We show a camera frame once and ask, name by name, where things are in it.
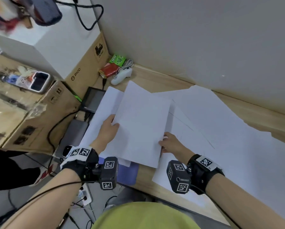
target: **red and white shoe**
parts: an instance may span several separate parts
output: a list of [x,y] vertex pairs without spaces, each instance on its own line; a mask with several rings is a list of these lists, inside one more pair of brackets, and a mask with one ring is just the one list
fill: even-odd
[[58,166],[58,163],[54,162],[54,161],[51,162],[48,170],[45,167],[41,166],[40,167],[41,172],[40,172],[39,177],[34,182],[34,184],[29,185],[29,186],[32,187],[32,186],[39,184],[42,180],[44,180],[46,177],[48,177],[49,174],[53,174],[53,172],[57,169],[57,166]]

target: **wooden desk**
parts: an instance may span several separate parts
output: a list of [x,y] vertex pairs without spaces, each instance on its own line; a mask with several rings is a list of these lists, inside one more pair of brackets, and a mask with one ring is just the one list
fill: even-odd
[[[105,85],[105,90],[110,86],[110,77]],[[114,88],[124,91],[129,80],[132,80],[142,88],[149,92],[166,92],[179,89],[187,89],[194,84],[171,77],[169,75],[154,72],[141,66],[133,67],[133,74],[130,78],[126,78],[122,83],[114,86]],[[99,77],[94,88],[102,88],[102,78]],[[272,133],[272,136],[285,142],[285,115],[277,113],[260,106],[244,102],[221,93],[215,94],[241,119],[248,125],[261,130]],[[133,188],[158,197],[162,200],[171,202],[172,204],[186,208],[198,214],[205,215],[211,219],[228,224],[224,216],[213,206],[200,207],[194,203],[188,202],[186,199],[172,193],[171,191],[152,182],[155,169],[139,165],[139,171],[136,184]]]

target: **yellow-green shirt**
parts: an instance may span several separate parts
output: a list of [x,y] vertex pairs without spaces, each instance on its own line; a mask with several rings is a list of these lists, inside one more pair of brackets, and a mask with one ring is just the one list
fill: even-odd
[[104,212],[92,229],[200,229],[187,215],[156,202],[131,202]]

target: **white game controller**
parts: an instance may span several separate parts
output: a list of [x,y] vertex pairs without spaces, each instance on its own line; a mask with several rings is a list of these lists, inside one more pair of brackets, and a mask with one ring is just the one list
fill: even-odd
[[125,77],[131,77],[131,74],[132,74],[131,67],[120,70],[119,73],[115,75],[113,79],[111,80],[111,84],[115,86],[119,84],[121,81],[123,81]]

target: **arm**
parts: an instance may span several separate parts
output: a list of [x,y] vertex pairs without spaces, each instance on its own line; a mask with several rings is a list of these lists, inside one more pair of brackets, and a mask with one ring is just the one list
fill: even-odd
[[[180,162],[187,164],[194,153],[183,146],[171,133],[160,141],[163,152],[172,153]],[[285,228],[285,220],[271,208],[245,192],[231,180],[216,174],[209,181],[206,193],[236,222],[242,229]]]
[[[106,145],[115,137],[119,124],[111,125],[114,115],[106,119],[99,131],[98,137],[91,143],[91,147],[98,154],[105,150]],[[55,186],[79,182],[77,173],[71,169],[63,169],[34,196]],[[81,184],[71,184],[52,190],[16,212],[1,228],[30,229],[30,228],[56,228],[64,214],[72,204]]]

